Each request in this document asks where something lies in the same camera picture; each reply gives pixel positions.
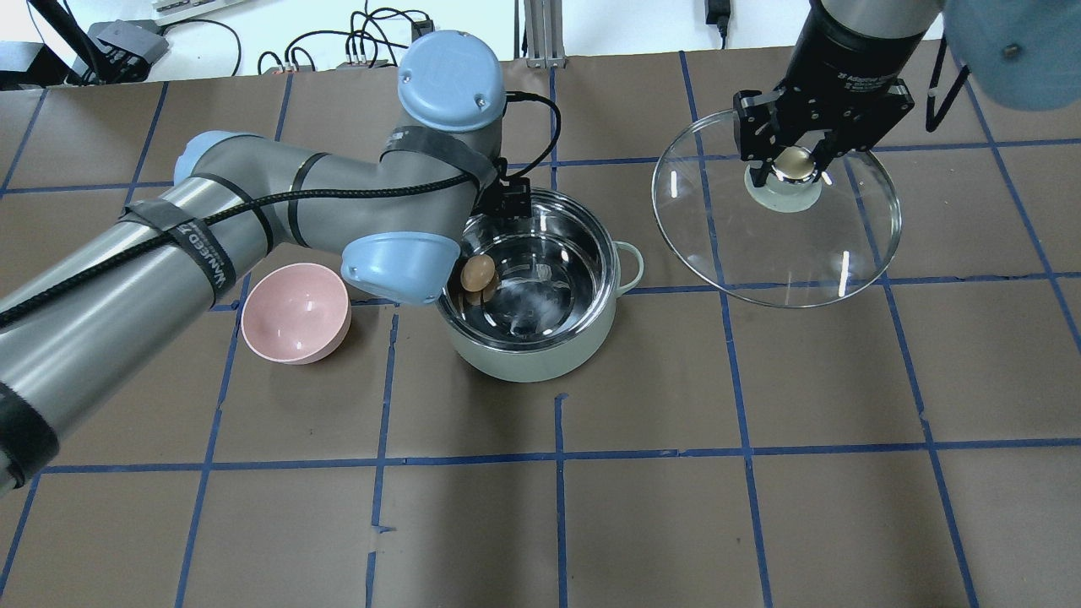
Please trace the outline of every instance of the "glass lid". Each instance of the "glass lid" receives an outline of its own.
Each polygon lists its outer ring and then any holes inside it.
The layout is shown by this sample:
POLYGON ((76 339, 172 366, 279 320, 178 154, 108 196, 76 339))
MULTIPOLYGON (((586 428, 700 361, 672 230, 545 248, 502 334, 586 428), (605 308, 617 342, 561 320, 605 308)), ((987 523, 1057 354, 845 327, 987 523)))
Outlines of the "glass lid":
POLYGON ((873 155, 849 153, 817 174, 792 146, 757 187, 734 128, 732 110, 707 116, 657 161, 653 212, 683 263, 731 295, 783 308, 844 300, 885 272, 900 202, 873 155))

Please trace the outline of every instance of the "pink bowl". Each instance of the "pink bowl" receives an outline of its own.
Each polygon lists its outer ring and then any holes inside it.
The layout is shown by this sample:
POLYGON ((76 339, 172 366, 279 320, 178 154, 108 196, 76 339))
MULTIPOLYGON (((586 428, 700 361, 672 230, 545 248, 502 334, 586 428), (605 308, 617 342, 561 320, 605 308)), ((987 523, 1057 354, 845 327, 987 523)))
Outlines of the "pink bowl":
POLYGON ((351 319, 349 294, 337 273, 319 264, 291 264, 267 275, 248 294, 240 331, 264 359, 302 365, 337 348, 351 319))

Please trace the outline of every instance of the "metal pot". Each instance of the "metal pot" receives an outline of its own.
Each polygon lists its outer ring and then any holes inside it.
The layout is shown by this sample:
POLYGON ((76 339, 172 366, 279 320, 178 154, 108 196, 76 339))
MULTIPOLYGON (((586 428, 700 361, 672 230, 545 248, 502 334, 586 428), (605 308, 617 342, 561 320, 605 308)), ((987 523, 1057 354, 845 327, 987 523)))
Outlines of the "metal pot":
POLYGON ((552 190, 534 189, 532 215, 470 217, 463 259, 485 253, 496 279, 473 295, 453 280, 438 308, 451 343, 480 371, 511 382, 562 375, 600 348, 615 318, 615 301, 642 279, 642 254, 613 241, 588 209, 552 190), (618 251, 638 261, 620 285, 618 251))

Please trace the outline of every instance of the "black pole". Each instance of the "black pole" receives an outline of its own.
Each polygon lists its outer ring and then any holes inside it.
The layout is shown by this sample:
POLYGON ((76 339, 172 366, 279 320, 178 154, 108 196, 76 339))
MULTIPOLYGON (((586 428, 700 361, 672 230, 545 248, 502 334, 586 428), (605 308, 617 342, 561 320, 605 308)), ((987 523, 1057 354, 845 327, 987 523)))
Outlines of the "black pole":
POLYGON ((61 35, 68 45, 79 55, 103 82, 112 82, 119 76, 120 68, 112 64, 105 53, 97 48, 84 32, 75 17, 65 11, 56 0, 27 0, 31 6, 61 35))

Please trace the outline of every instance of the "black velcro strap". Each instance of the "black velcro strap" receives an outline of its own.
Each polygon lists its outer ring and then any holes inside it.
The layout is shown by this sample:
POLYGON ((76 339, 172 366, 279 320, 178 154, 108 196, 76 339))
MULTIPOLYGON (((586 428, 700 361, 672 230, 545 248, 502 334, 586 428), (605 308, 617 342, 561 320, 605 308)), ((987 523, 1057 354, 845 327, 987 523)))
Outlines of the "black velcro strap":
POLYGON ((206 224, 165 199, 129 203, 121 222, 137 222, 168 234, 173 242, 199 266, 214 289, 217 303, 237 283, 237 270, 225 248, 206 224))
MULTIPOLYGON (((238 186, 237 184, 233 184, 232 182, 226 180, 225 177, 222 177, 221 175, 215 175, 213 173, 195 173, 191 176, 200 177, 202 180, 210 180, 211 182, 214 182, 215 184, 232 193, 242 202, 252 201, 251 195, 241 189, 241 187, 238 186)), ((270 221, 267 220, 266 213, 263 212, 262 207, 253 208, 252 213, 255 214, 255 217, 259 221, 259 225, 263 226, 263 234, 266 235, 267 237, 267 255, 270 255, 270 252, 273 251, 273 228, 270 227, 270 221)))
MULTIPOLYGON (((296 175, 293 176, 293 185, 289 187, 289 190, 293 191, 301 189, 301 186, 304 185, 304 179, 308 176, 308 172, 311 171, 311 168, 316 166, 316 162, 324 156, 330 155, 326 153, 316 153, 308 157, 308 160, 305 160, 304 164, 297 169, 296 175)), ((304 240, 304 237, 301 236, 301 224, 296 219, 296 210, 299 202, 301 201, 295 198, 289 201, 289 229, 293 233, 293 240, 296 241, 296 244, 310 248, 311 246, 308 244, 308 241, 304 240)))
POLYGON ((26 399, 0 382, 0 450, 11 461, 8 471, 22 488, 59 453, 56 432, 26 399))
POLYGON ((465 142, 427 127, 411 124, 395 129, 387 137, 387 145, 379 158, 395 150, 414 151, 442 160, 472 175, 479 190, 492 185, 499 175, 492 159, 470 148, 465 142))

